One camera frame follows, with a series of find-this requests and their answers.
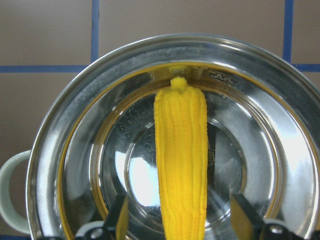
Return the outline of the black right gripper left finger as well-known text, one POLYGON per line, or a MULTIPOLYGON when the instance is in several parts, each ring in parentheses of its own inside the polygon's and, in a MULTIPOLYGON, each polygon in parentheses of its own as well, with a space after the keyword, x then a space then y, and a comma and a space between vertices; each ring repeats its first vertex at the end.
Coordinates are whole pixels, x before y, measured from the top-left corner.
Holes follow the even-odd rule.
POLYGON ((129 200, 126 194, 116 197, 103 224, 103 240, 125 240, 129 228, 129 200))

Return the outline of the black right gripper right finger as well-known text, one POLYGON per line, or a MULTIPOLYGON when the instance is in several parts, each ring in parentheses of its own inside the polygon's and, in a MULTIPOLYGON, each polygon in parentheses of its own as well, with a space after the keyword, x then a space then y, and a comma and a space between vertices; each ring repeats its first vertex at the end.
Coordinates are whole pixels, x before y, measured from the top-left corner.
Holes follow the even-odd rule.
POLYGON ((238 240, 259 240, 265 224, 241 193, 230 195, 230 222, 238 240))

